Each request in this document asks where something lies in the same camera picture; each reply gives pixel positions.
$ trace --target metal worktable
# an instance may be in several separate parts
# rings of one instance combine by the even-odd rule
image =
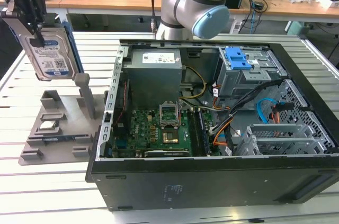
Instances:
[[[93,94],[102,94],[109,85],[120,38],[151,38],[148,33],[77,32],[74,36]],[[244,34],[215,39],[281,43],[339,118],[339,73],[307,40]],[[23,52],[0,81],[0,223],[246,223],[253,218],[266,223],[339,223],[339,183],[304,204],[112,214],[96,185],[84,181],[87,163],[17,163],[46,89],[57,89],[60,95],[78,94],[70,80],[38,81]],[[225,181],[225,186],[232,185]]]

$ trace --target wooden desk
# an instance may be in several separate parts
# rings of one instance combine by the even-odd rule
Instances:
[[[62,0],[60,8],[68,13],[151,15],[150,0]],[[155,0],[155,11],[160,15],[161,0]],[[231,14],[247,14],[249,9],[231,10]]]
[[[61,0],[46,0],[46,7],[48,8],[59,8],[59,3]],[[6,2],[4,0],[0,0],[0,8],[6,6]]]
[[[291,3],[289,0],[265,0],[269,8],[263,14],[263,20],[339,22],[339,9],[321,7],[320,3]],[[243,0],[243,8],[249,9],[249,1]]]

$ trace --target gray plastic block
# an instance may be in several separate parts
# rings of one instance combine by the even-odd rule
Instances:
[[[79,107],[86,107],[86,103],[85,103],[84,98],[79,97],[79,98],[76,99],[76,101],[78,102]]]
[[[75,137],[75,141],[78,144],[91,144],[93,142],[93,136],[88,135],[86,137]]]
[[[88,114],[91,119],[95,119],[95,107],[94,99],[91,89],[88,84],[90,83],[90,76],[87,73],[79,73],[75,75],[74,83],[80,87],[81,97],[84,99],[84,102],[87,107]]]
[[[40,101],[45,109],[57,109],[60,96],[56,90],[44,91]]]
[[[29,144],[29,146],[31,147],[40,147],[40,146],[44,146],[46,143],[43,141],[42,138],[37,138],[37,139],[27,139],[27,144]]]
[[[89,146],[74,146],[72,154],[74,157],[79,158],[79,157],[90,157],[91,154],[91,149]]]
[[[21,158],[24,160],[41,160],[43,153],[40,151],[39,148],[30,148],[28,150],[23,150],[21,152]]]
[[[65,118],[64,113],[45,113],[40,116],[41,121],[59,121]]]
[[[43,157],[30,158],[34,154],[28,152],[28,157],[27,154],[24,154],[19,158],[20,165],[86,162],[89,160],[89,154],[80,153],[77,155],[76,153],[77,157],[75,157],[73,147],[88,146],[89,150],[92,149],[93,137],[101,125],[104,113],[103,94],[93,96],[96,116],[95,119],[91,119],[87,107],[79,107],[77,100],[79,96],[60,96],[60,100],[57,100],[59,95],[55,91],[51,92],[51,94],[49,91],[44,93],[44,97],[51,97],[58,109],[55,109],[55,106],[52,108],[41,107],[24,147],[24,150],[39,147]],[[47,118],[47,121],[57,121],[56,127],[39,130],[41,124],[46,122],[41,118],[43,120]]]

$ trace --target hard drive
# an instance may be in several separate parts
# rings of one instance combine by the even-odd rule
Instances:
[[[83,72],[68,23],[45,25],[41,34],[44,47],[36,47],[31,37],[19,36],[39,80],[74,79],[77,73]]]

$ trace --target open computer tower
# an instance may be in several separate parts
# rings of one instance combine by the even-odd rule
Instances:
[[[280,44],[121,40],[91,175],[109,210],[303,203],[339,122]]]

